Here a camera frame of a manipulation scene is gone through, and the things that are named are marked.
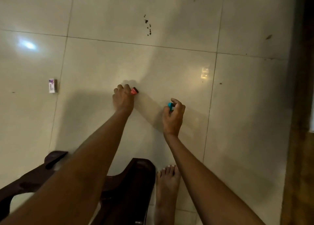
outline red sharpener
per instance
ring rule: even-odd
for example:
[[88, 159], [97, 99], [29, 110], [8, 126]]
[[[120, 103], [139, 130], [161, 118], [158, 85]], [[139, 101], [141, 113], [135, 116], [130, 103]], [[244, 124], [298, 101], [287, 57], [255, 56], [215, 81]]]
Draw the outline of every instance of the red sharpener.
[[137, 90], [137, 88], [133, 87], [133, 88], [131, 89], [131, 95], [136, 95], [136, 94], [138, 94], [138, 93], [139, 93], [139, 91]]

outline blue object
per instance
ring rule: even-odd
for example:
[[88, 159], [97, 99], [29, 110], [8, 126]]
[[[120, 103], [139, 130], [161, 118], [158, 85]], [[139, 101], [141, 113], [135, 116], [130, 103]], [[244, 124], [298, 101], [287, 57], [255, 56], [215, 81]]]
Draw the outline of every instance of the blue object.
[[169, 107], [169, 112], [172, 111], [172, 107], [173, 107], [173, 103], [168, 103], [168, 107]]

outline white and purple box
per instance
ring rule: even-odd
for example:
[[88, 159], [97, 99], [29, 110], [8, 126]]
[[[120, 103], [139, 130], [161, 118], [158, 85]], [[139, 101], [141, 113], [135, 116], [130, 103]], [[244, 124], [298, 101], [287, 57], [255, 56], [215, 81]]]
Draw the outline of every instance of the white and purple box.
[[49, 79], [49, 93], [57, 93], [57, 80]]

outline foot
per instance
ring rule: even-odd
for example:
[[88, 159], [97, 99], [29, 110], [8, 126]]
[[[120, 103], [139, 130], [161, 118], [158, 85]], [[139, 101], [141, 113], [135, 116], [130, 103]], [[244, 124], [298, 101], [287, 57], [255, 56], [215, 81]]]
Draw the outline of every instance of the foot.
[[174, 165], [157, 173], [155, 225], [174, 225], [180, 178], [179, 169]]

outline hand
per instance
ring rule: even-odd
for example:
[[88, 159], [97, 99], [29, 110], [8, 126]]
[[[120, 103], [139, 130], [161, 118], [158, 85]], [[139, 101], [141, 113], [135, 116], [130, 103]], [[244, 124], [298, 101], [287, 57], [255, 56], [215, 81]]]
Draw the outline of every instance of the hand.
[[112, 101], [116, 112], [125, 110], [127, 113], [131, 114], [134, 107], [134, 96], [131, 95], [130, 86], [126, 84], [123, 88], [122, 85], [118, 85], [113, 91], [115, 93], [112, 96]]
[[169, 107], [164, 107], [162, 116], [162, 123], [164, 125], [164, 135], [178, 136], [183, 121], [183, 114], [185, 111], [185, 105], [180, 101], [172, 98], [171, 101], [175, 106], [172, 112], [169, 112]]

